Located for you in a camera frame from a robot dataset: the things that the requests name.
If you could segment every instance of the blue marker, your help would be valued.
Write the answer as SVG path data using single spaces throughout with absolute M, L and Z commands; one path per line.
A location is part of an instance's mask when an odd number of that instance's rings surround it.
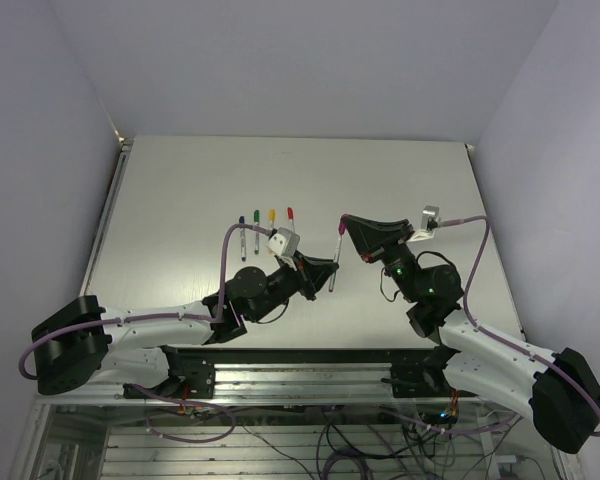
M 244 216 L 240 217 L 240 223 L 244 224 Z M 240 256 L 242 261 L 247 261 L 247 236 L 244 233 L 244 228 L 240 229 Z

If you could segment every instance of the white table surface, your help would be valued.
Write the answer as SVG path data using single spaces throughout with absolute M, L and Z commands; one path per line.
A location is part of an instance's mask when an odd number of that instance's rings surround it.
M 89 292 L 102 305 L 149 308 L 199 300 L 218 289 L 224 233 L 240 215 L 261 223 L 275 208 L 277 225 L 294 209 L 299 250 L 331 258 L 344 212 L 381 221 L 408 218 L 419 227 L 425 205 L 444 219 L 484 213 L 465 146 L 447 142 L 240 137 L 135 139 L 95 264 Z M 435 250 L 466 280 L 483 234 L 474 223 L 440 230 L 410 244 Z M 245 265 L 267 274 L 277 268 L 264 249 L 240 260 L 239 235 L 229 250 L 227 278 Z M 434 257 L 423 257 L 423 264 Z M 409 304 L 388 303 L 379 292 L 381 264 L 366 265 L 348 237 L 343 241 L 335 292 L 317 300 L 291 299 L 271 325 L 247 323 L 249 333 L 225 348 L 424 348 L 433 344 L 410 328 Z M 385 279 L 385 290 L 394 285 Z M 489 241 L 472 287 L 480 321 L 520 336 L 502 266 Z

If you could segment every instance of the light purple wall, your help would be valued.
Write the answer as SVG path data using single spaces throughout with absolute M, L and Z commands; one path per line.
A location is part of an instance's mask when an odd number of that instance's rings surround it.
M 562 0 L 482 135 L 475 169 L 532 341 L 600 381 L 600 0 Z M 583 449 L 600 480 L 600 439 Z
M 0 0 L 0 479 L 35 384 L 31 328 L 78 293 L 117 139 L 43 0 Z
M 126 137 L 475 143 L 557 0 L 51 0 Z

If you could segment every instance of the green marker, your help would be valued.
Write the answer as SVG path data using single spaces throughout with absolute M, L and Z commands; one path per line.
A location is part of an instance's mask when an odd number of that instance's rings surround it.
M 256 227 L 260 226 L 260 210 L 256 210 L 255 212 L 253 212 L 253 224 Z M 255 249 L 255 253 L 256 255 L 258 253 L 260 253 L 260 233 L 256 232 L 256 249 Z

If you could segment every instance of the yellow marker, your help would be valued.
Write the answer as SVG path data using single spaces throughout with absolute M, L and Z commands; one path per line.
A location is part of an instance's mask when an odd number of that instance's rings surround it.
M 270 232 L 273 232 L 273 225 L 276 222 L 276 209 L 272 208 L 271 210 L 269 210 L 269 230 Z M 267 248 L 269 250 L 269 253 L 273 253 L 273 250 L 271 250 L 270 248 Z

